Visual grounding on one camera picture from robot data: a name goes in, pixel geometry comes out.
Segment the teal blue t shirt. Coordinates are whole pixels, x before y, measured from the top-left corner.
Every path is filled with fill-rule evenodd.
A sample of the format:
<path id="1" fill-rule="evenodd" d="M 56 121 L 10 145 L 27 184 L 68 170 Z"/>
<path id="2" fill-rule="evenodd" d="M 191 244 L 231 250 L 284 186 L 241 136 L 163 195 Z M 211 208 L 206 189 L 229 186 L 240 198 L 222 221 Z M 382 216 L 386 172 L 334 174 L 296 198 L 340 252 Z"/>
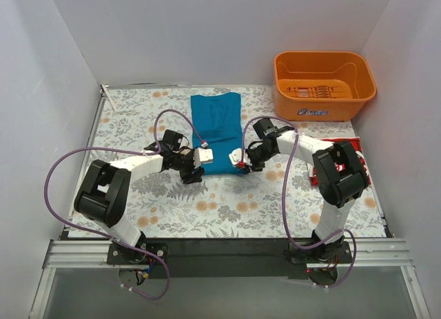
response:
<path id="1" fill-rule="evenodd" d="M 240 94 L 228 92 L 218 96 L 194 95 L 190 99 L 192 123 L 198 131 L 192 135 L 194 147 L 201 140 L 209 144 L 214 160 L 204 165 L 206 175 L 240 175 L 243 171 L 234 167 L 229 154 L 242 143 Z"/>

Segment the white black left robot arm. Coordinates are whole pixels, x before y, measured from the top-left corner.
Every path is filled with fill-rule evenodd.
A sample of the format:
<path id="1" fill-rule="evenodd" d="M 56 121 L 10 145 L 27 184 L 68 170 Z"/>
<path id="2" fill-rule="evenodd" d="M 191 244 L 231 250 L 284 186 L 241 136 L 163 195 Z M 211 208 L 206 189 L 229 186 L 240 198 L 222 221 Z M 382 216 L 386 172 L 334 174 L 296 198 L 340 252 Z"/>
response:
<path id="1" fill-rule="evenodd" d="M 141 154 L 105 162 L 92 161 L 74 200 L 74 210 L 101 227 L 110 238 L 125 243 L 124 257 L 141 263 L 147 254 L 145 234 L 130 222 L 125 208 L 132 183 L 172 169 L 183 184 L 200 183 L 204 164 L 214 159 L 208 144 L 182 146 L 181 133 L 166 130 L 163 138 L 151 143 Z"/>

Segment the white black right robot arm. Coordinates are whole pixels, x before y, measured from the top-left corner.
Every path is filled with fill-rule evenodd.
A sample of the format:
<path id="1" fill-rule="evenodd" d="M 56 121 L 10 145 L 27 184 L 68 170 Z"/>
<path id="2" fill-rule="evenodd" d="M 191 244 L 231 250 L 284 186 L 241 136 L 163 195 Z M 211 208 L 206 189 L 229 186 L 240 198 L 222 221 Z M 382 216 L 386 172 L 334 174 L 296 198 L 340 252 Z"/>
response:
<path id="1" fill-rule="evenodd" d="M 319 223 L 311 233 L 310 243 L 301 245 L 290 234 L 287 221 L 287 182 L 283 182 L 281 212 L 287 238 L 294 249 L 308 258 L 327 262 L 342 247 L 347 217 L 355 201 L 369 185 L 369 178 L 353 145 L 348 141 L 322 141 L 301 134 L 287 121 L 276 127 L 272 116 L 251 119 L 246 126 L 253 127 L 259 140 L 242 144 L 237 168 L 244 173 L 260 172 L 266 161 L 278 154 L 286 154 L 288 163 L 300 159 L 316 171 L 318 189 L 323 199 Z"/>

